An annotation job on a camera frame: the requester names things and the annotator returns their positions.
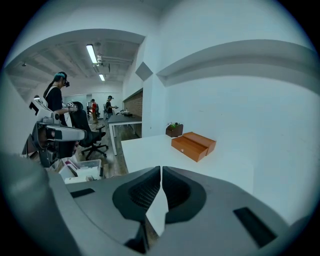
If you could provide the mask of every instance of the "teal hair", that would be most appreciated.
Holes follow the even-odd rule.
[[[63,78],[66,78],[66,76],[63,74],[63,73],[56,73],[54,75],[54,77],[63,77]]]

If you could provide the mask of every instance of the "black office chair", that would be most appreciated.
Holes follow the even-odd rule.
[[[75,128],[85,130],[87,133],[86,138],[79,142],[79,145],[81,147],[87,148],[81,152],[82,155],[84,155],[85,152],[89,151],[89,154],[85,158],[86,160],[88,160],[92,152],[97,151],[103,154],[103,156],[106,158],[107,155],[99,149],[103,147],[108,149],[109,147],[107,145],[101,145],[101,143],[97,143],[101,141],[103,136],[106,135],[105,132],[101,132],[101,129],[104,128],[105,126],[103,125],[97,128],[96,130],[98,130],[99,132],[91,131],[88,124],[87,113],[83,110],[83,105],[78,101],[73,102],[73,104],[78,106],[78,111],[70,114],[71,122]]]

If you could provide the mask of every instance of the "potted plant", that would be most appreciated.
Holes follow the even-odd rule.
[[[165,134],[170,137],[178,137],[183,133],[184,125],[178,122],[168,123],[168,127],[165,129]]]

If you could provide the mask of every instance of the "brick wall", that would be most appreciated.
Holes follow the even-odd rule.
[[[127,109],[130,113],[142,117],[142,98],[143,91],[126,99],[124,101],[124,108]],[[135,125],[135,133],[140,138],[142,137],[142,125],[140,123]]]

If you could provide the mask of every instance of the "wooden box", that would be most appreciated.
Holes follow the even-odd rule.
[[[171,146],[192,160],[199,162],[215,149],[216,141],[194,132],[187,132],[181,137],[172,139]]]
[[[184,130],[184,125],[183,124],[179,124],[175,129],[172,130],[172,128],[170,127],[170,125],[166,128],[165,130],[165,134],[172,137],[178,137],[181,136]]]

